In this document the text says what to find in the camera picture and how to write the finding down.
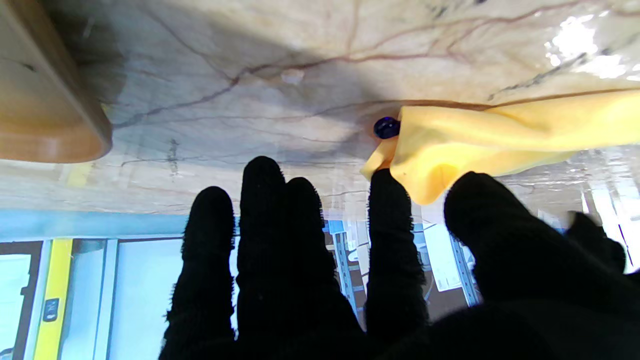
wooden cutting board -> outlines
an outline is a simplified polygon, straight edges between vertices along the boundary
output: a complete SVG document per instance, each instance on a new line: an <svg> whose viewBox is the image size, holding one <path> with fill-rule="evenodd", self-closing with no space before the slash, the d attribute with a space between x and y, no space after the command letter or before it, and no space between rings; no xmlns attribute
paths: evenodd
<svg viewBox="0 0 640 360"><path fill-rule="evenodd" d="M0 158L95 160L111 124L35 0L0 0Z"/></svg>

blue bead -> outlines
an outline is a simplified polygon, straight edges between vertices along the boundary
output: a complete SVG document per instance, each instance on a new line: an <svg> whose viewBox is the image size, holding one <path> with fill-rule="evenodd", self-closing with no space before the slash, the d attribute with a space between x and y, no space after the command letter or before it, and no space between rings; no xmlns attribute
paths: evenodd
<svg viewBox="0 0 640 360"><path fill-rule="evenodd" d="M381 139L389 139L400 133L400 121L392 117L383 117L373 125L373 132Z"/></svg>

yellow cloth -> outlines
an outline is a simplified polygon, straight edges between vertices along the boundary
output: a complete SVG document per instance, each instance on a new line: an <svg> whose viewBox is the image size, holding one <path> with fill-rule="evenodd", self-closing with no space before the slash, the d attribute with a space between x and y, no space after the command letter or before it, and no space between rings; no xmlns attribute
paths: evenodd
<svg viewBox="0 0 640 360"><path fill-rule="evenodd" d="M435 201L468 171L514 174L576 151L640 142L640 90L579 95L472 111L403 106L400 135L382 140L361 170L390 161L418 204Z"/></svg>

marble countertop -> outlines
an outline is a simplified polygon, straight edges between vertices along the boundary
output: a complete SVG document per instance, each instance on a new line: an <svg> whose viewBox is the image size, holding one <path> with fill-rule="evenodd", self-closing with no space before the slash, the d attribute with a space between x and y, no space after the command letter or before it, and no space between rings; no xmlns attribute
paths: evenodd
<svg viewBox="0 0 640 360"><path fill-rule="evenodd" d="M186 213L212 184L237 205L244 165L266 155L315 184L327 217L361 220L372 124L404 104L640 86L636 0L42 3L114 147L89 164L2 161L6 208ZM630 179L637 193L639 154L583 152L503 181L532 208L564 211L595 183Z"/></svg>

gloved hand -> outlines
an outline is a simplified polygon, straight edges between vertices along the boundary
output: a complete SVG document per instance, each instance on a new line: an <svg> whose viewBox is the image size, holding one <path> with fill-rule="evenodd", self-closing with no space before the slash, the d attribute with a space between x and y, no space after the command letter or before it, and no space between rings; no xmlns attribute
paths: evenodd
<svg viewBox="0 0 640 360"><path fill-rule="evenodd" d="M244 170L240 210L237 341L229 319L232 203L224 190L210 187L189 214L160 359L296 357L304 351L365 358L426 325L411 202L388 170L371 182L368 336L340 293L320 199L306 179L287 183L275 161L255 158Z"/></svg>

